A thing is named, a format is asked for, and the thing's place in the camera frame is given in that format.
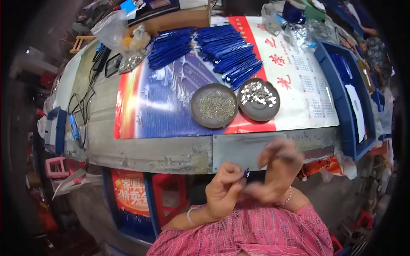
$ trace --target blue cup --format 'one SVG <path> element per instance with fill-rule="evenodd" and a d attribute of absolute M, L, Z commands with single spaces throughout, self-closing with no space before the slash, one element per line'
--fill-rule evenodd
<path fill-rule="evenodd" d="M 295 24 L 305 24 L 306 16 L 304 15 L 306 5 L 301 0 L 287 0 L 283 7 L 282 17 Z"/>

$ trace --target bowl of silver discs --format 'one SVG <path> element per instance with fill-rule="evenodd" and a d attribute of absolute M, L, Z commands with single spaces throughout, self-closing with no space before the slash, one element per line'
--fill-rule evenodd
<path fill-rule="evenodd" d="M 279 111 L 280 98 L 275 87 L 260 78 L 246 80 L 238 91 L 239 108 L 250 119 L 266 122 Z"/>
<path fill-rule="evenodd" d="M 229 124 L 238 112 L 234 92 L 222 84 L 207 84 L 191 98 L 191 113 L 200 125 L 211 129 Z"/>

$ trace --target white bangle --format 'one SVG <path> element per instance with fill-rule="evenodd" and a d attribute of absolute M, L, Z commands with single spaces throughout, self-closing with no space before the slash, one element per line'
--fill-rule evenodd
<path fill-rule="evenodd" d="M 286 199 L 285 202 L 280 203 L 279 205 L 284 205 L 284 204 L 286 204 L 287 202 L 289 202 L 290 198 L 292 197 L 292 187 L 289 187 L 289 191 L 290 191 L 289 197 Z"/>
<path fill-rule="evenodd" d="M 194 210 L 194 209 L 199 209 L 199 208 L 200 208 L 200 207 L 192 207 L 191 209 L 188 210 L 188 212 L 187 212 L 187 218 L 188 218 L 188 220 L 189 220 L 190 223 L 195 224 L 195 223 L 192 222 L 191 218 L 189 217 L 189 213 L 190 213 L 192 210 Z"/>

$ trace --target forearm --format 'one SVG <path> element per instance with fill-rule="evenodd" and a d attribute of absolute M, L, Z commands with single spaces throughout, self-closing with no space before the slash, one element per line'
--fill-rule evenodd
<path fill-rule="evenodd" d="M 285 202 L 289 198 L 290 190 L 286 191 L 283 195 L 281 202 Z M 305 205 L 310 204 L 309 199 L 297 188 L 292 187 L 292 196 L 285 204 L 281 204 L 280 207 L 295 212 Z"/>
<path fill-rule="evenodd" d="M 196 227 L 206 225 L 209 223 L 213 223 L 219 220 L 216 220 L 211 217 L 209 214 L 209 209 L 207 205 L 202 206 L 199 209 L 193 209 L 189 212 L 189 217 L 191 221 L 189 221 L 187 217 L 187 213 L 181 213 L 175 216 L 170 222 L 168 222 L 162 229 L 182 229 L 182 230 L 190 230 Z"/>

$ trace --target patterned shirt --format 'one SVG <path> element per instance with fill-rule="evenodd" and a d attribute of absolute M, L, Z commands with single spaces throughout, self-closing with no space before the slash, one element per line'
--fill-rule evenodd
<path fill-rule="evenodd" d="M 184 231 L 167 229 L 147 255 L 332 255 L 326 225 L 313 206 L 296 212 L 240 202 L 219 222 Z"/>

